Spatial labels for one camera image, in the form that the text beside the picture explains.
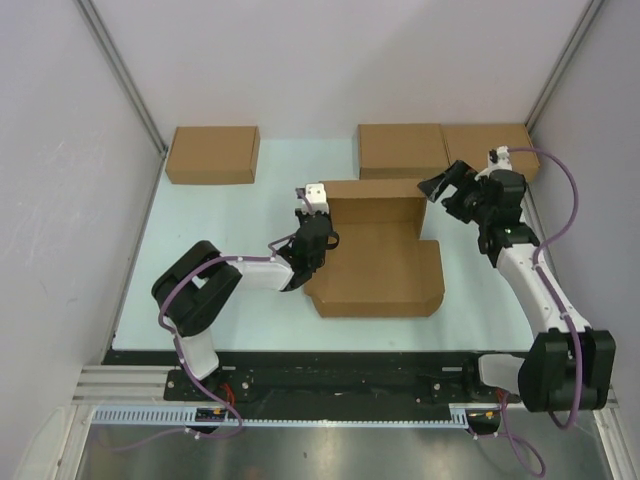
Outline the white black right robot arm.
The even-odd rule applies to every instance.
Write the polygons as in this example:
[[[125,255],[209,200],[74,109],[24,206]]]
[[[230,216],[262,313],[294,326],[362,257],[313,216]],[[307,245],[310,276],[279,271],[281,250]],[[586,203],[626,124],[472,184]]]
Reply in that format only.
[[[478,228],[478,248],[515,294],[534,335],[523,357],[484,354],[463,373],[461,388],[484,401],[497,388],[517,395],[531,412],[571,415],[600,410],[609,395],[616,343],[570,305],[525,222],[525,177],[498,160],[477,172],[458,160],[419,190],[457,220]]]

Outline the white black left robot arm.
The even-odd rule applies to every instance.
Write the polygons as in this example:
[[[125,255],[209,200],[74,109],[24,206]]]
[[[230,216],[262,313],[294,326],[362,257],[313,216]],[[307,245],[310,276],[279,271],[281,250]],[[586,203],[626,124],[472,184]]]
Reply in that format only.
[[[214,397],[221,387],[212,326],[241,287],[294,291],[324,266],[326,253],[340,242],[327,212],[295,211],[299,228],[269,245],[269,256],[224,255],[202,240],[183,254],[151,288],[158,323],[173,338],[186,387],[197,398]]]

